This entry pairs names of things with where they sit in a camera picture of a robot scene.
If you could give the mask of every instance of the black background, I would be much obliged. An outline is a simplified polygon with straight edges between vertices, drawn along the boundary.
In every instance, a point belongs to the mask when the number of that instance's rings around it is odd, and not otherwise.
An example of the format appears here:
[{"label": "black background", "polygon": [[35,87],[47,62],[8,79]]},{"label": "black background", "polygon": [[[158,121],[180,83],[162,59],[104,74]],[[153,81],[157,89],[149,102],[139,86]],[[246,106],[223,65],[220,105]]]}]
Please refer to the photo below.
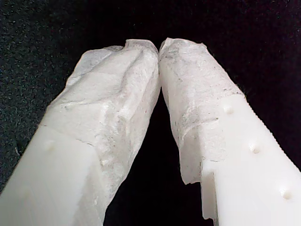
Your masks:
[{"label": "black background", "polygon": [[[205,43],[301,169],[299,0],[0,0],[0,191],[82,53],[166,37]],[[162,95],[104,225],[212,225],[181,180]]]}]

